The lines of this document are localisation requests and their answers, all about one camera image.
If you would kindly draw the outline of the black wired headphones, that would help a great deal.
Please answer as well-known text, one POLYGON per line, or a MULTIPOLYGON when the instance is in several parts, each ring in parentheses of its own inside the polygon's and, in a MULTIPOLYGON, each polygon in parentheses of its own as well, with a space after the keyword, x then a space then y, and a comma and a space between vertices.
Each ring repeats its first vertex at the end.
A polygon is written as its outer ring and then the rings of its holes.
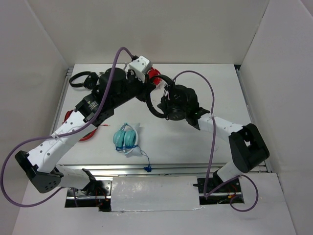
MULTIPOLYGON (((184 94, 182 96, 182 99, 180 98, 176 99, 174 98, 174 96, 172 96, 171 98, 170 97, 171 94, 173 95, 177 94, 176 93, 177 88, 176 88, 175 82, 166 75, 161 74, 158 77, 166 82, 167 88, 165 90, 168 91, 168 95, 164 95, 161 98, 160 109, 163 111, 163 113, 159 113, 152 105, 151 93, 148 93, 146 95, 146 104, 147 104, 149 111, 157 118, 163 118, 166 120, 174 120, 174 121, 185 119, 186 109, 183 108, 182 102, 186 101, 187 96, 184 94)), ((149 83, 154 85, 153 84, 154 79, 155 77, 149 79, 149 83)))

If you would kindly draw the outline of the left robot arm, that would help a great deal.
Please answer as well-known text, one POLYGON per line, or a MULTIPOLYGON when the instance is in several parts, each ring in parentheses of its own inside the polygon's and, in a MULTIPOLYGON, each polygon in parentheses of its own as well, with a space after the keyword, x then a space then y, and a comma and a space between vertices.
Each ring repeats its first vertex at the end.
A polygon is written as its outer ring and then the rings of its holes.
POLYGON ((75 107, 69 118, 36 148, 19 151, 15 159, 39 193, 56 187, 79 189, 84 195, 95 192, 100 183, 87 169, 71 170, 58 161, 88 133, 96 130, 114 110, 127 101, 145 101, 155 86, 147 70, 108 69, 100 83, 75 107))

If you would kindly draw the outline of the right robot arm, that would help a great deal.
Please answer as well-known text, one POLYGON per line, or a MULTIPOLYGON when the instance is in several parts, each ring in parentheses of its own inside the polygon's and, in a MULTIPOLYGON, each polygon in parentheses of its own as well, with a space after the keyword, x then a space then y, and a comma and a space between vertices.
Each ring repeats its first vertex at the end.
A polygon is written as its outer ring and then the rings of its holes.
POLYGON ((185 119, 194 128, 207 131, 229 143, 231 161, 213 174, 213 187, 225 191, 231 178, 248 173, 269 157, 269 150, 256 125, 236 124, 200 107, 195 91, 183 85, 167 85, 158 108, 165 119, 185 119))

